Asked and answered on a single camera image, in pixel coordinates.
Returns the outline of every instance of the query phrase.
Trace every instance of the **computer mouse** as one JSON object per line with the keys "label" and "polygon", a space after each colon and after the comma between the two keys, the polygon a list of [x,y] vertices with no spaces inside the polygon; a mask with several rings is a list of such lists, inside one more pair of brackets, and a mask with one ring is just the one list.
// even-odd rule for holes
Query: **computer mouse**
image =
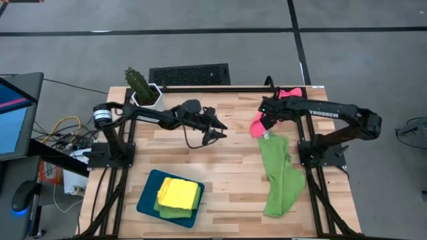
{"label": "computer mouse", "polygon": [[35,193],[36,181],[23,182],[12,197],[12,210],[20,212],[25,210]]}

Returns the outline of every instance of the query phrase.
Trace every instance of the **wooden table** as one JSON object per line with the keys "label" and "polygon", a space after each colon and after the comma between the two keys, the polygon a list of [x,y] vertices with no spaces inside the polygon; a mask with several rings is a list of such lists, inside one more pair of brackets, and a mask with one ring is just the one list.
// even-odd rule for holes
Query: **wooden table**
{"label": "wooden table", "polygon": [[[306,89],[309,99],[327,100],[324,88]],[[218,119],[228,127],[225,131],[228,137],[213,145],[191,150],[185,144],[182,129],[167,131],[154,124],[137,122],[134,138],[137,152],[127,178],[119,237],[315,237],[307,186],[283,217],[263,216],[270,185],[258,143],[248,131],[262,96],[268,95],[271,94],[165,93],[167,107],[176,106],[187,99],[199,99],[202,106],[215,107]],[[124,96],[125,87],[112,87],[107,101],[123,103]],[[335,130],[331,119],[313,117],[313,122],[316,133],[327,134]],[[309,136],[305,118],[303,124],[306,136]],[[292,163],[296,169],[304,171],[299,164],[296,147],[299,139],[296,124],[285,121],[277,124],[274,132],[289,137]],[[187,134],[190,145],[201,143],[201,133],[187,131]],[[205,193],[193,228],[186,229],[136,211],[152,169],[205,184]],[[80,213],[82,231],[89,226],[95,191],[102,172],[103,169],[96,169],[90,173]],[[353,230],[360,231],[346,175],[335,167],[325,167],[324,172],[331,204]],[[95,215],[104,205],[108,179],[109,170],[101,184]],[[324,232],[328,232],[320,202],[319,208]],[[111,208],[107,233],[112,232],[114,215],[115,206]]]}

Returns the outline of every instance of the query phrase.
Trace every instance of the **green towel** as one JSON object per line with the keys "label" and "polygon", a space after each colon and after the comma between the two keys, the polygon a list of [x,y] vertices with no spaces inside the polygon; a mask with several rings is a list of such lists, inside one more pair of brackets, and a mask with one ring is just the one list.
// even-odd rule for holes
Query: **green towel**
{"label": "green towel", "polygon": [[[197,192],[195,193],[193,209],[197,209],[197,206],[199,205],[200,191],[201,189],[198,187]],[[158,211],[160,213],[160,217],[164,219],[190,218],[191,214],[193,214],[193,210],[162,206],[159,204],[157,198],[154,203],[154,210]]]}
{"label": "green towel", "polygon": [[303,173],[294,169],[288,155],[288,138],[270,135],[258,139],[270,192],[264,215],[281,217],[292,207],[306,185]]}

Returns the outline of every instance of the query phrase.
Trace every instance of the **pink cloth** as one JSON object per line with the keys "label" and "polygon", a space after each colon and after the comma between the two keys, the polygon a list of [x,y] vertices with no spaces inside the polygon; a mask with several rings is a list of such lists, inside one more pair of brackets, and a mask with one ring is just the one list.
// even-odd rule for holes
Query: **pink cloth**
{"label": "pink cloth", "polygon": [[[280,90],[279,92],[279,98],[289,97],[289,96],[302,96],[302,91],[300,88],[292,89],[291,91],[284,91]],[[261,119],[262,113],[257,112],[254,120],[252,121],[251,127],[250,127],[250,133],[253,138],[256,137],[262,137],[263,134],[266,132],[266,128],[262,125],[260,119]]]}

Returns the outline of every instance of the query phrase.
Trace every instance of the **green cactus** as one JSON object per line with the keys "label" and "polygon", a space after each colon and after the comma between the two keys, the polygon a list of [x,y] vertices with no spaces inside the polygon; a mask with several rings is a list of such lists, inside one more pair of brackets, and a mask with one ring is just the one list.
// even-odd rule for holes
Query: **green cactus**
{"label": "green cactus", "polygon": [[140,104],[148,104],[155,101],[153,90],[151,90],[145,77],[139,71],[129,67],[125,70],[125,76],[127,84],[136,92]]}

